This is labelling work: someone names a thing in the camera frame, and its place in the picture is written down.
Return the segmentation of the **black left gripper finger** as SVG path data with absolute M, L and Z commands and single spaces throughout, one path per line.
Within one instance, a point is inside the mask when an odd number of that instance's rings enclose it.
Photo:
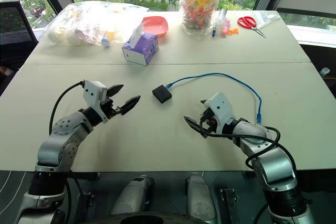
M 140 95 L 130 98 L 122 107 L 120 107 L 119 113 L 125 115 L 132 110 L 140 100 Z
M 124 86 L 123 84 L 116 84 L 107 88 L 106 97 L 110 98 L 114 96 L 123 88 L 123 86 Z

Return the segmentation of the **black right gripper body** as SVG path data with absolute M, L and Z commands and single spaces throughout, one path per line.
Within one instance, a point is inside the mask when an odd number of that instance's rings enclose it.
M 217 121 L 214 118 L 215 114 L 214 112 L 211 110 L 211 108 L 207 108 L 201 118 L 200 118 L 200 130 L 202 134 L 212 134 L 212 133 L 216 133 L 217 130 Z

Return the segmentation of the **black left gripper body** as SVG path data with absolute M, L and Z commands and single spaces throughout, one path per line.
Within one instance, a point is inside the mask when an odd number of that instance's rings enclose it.
M 110 98 L 106 98 L 103 102 L 100 103 L 100 108 L 107 120 L 110 120 L 114 116 L 121 114 L 121 109 L 119 107 L 113 106 L 113 101 Z

